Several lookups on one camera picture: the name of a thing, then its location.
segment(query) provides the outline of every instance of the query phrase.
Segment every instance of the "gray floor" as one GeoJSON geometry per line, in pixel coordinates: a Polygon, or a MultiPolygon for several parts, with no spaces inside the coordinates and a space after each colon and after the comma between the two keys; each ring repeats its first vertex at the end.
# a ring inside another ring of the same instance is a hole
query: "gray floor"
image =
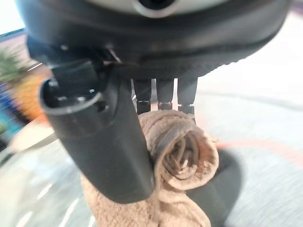
{"type": "Polygon", "coordinates": [[[264,49],[199,80],[197,123],[240,161],[227,227],[303,226],[303,17],[264,49]]]}

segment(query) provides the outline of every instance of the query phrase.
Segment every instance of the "beige towel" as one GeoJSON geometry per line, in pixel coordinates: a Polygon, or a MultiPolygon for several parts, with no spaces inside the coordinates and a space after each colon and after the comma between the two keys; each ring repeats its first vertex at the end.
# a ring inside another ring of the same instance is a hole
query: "beige towel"
{"type": "Polygon", "coordinates": [[[147,148],[155,160],[156,189],[144,201],[112,202],[82,177],[85,198],[99,227],[210,227],[207,215],[185,195],[213,178],[219,157],[215,144],[177,111],[139,116],[147,148]]]}

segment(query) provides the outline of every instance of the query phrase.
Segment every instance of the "black plastic housing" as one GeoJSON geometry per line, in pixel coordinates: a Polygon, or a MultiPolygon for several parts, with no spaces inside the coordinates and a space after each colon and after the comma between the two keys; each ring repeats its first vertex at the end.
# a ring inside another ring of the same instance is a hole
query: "black plastic housing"
{"type": "Polygon", "coordinates": [[[59,106],[46,81],[41,106],[79,169],[106,197],[118,203],[148,198],[152,164],[126,80],[111,76],[91,99],[59,106]]]}
{"type": "Polygon", "coordinates": [[[17,0],[28,33],[47,45],[111,49],[132,79],[200,77],[243,59],[279,31],[291,0],[229,0],[160,19],[83,0],[17,0]]]}

